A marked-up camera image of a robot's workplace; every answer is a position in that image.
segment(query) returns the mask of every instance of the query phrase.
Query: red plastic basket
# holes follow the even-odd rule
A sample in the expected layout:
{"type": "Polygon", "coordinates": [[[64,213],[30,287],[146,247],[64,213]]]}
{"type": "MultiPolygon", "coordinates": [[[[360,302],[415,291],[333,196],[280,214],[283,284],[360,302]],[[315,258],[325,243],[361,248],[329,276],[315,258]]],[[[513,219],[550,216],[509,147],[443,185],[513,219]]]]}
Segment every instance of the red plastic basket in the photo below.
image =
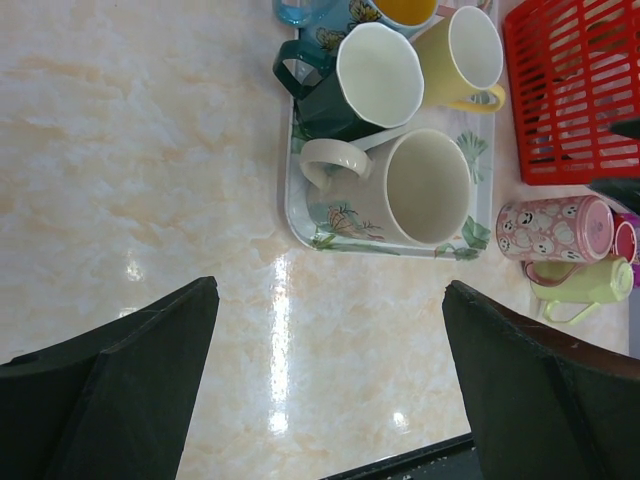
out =
{"type": "Polygon", "coordinates": [[[525,0],[503,28],[523,181],[639,177],[608,128],[640,115],[640,0],[525,0]]]}

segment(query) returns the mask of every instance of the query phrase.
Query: marble surface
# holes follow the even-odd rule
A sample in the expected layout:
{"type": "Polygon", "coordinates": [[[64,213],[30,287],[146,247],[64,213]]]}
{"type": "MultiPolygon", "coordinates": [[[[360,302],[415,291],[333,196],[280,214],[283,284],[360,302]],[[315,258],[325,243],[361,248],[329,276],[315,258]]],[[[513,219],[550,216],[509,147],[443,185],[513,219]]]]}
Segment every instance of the marble surface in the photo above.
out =
{"type": "MultiPolygon", "coordinates": [[[[179,479],[314,479],[469,430],[444,288],[461,279],[533,315],[529,286],[495,243],[470,263],[296,243],[282,220],[289,102],[270,72],[292,31],[271,2],[1,9],[1,362],[214,275],[179,479]]],[[[563,193],[519,183],[509,106],[496,143],[495,211],[563,193]]],[[[622,303],[566,330],[625,352],[627,316],[622,303]]]]}

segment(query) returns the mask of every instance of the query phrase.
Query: white tray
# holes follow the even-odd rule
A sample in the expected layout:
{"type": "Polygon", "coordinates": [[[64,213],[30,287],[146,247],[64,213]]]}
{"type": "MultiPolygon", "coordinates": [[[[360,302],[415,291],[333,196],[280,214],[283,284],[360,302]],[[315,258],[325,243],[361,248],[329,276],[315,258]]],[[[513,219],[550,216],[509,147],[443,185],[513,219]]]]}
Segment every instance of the white tray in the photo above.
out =
{"type": "MultiPolygon", "coordinates": [[[[454,6],[475,5],[477,2],[458,0],[454,6]]],[[[497,2],[489,1],[489,15],[496,22],[497,2]]],[[[303,79],[309,73],[309,67],[296,62],[295,73],[303,79]]],[[[490,96],[474,95],[477,103],[491,101],[490,96]]],[[[311,221],[307,211],[306,193],[309,182],[304,178],[298,166],[298,154],[306,139],[300,133],[293,113],[291,101],[291,122],[289,124],[289,146],[286,165],[284,192],[284,210],[291,231],[304,245],[328,252],[357,252],[383,255],[403,255],[450,260],[475,260],[486,250],[491,235],[493,187],[493,139],[494,115],[480,115],[453,110],[446,107],[421,109],[408,125],[387,130],[370,137],[351,142],[362,149],[382,143],[401,133],[419,127],[440,130],[456,140],[465,154],[473,181],[472,200],[469,206],[467,223],[453,239],[438,247],[406,247],[380,243],[370,240],[357,240],[340,237],[319,230],[311,221]]]]}

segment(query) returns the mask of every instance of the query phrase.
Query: glossy tabletop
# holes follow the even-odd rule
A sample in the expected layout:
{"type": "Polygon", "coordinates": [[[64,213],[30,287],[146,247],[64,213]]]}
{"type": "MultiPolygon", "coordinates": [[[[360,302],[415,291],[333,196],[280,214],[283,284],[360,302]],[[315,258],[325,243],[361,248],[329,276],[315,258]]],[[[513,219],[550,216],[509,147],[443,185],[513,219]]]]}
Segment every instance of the glossy tabletop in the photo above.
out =
{"type": "MultiPolygon", "coordinates": [[[[314,479],[469,430],[444,289],[535,314],[528,283],[495,242],[469,263],[296,243],[269,0],[9,1],[0,25],[1,362],[213,275],[179,479],[314,479]]],[[[495,174],[494,212],[563,193],[519,183],[509,105],[495,174]]],[[[565,330],[625,352],[627,305],[565,330]]]]}

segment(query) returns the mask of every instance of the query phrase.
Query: pink tumbler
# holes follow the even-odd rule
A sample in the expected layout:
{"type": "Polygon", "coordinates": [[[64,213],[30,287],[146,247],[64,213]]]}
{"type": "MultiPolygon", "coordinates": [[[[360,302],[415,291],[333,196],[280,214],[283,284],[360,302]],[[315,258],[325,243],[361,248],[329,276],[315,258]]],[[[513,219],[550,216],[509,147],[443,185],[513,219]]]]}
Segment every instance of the pink tumbler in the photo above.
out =
{"type": "Polygon", "coordinates": [[[613,215],[595,195],[508,203],[498,215],[496,236],[507,258],[525,262],[525,273],[532,282],[556,286],[609,253],[613,215]],[[549,280],[534,271],[534,261],[576,265],[562,278],[549,280]]]}

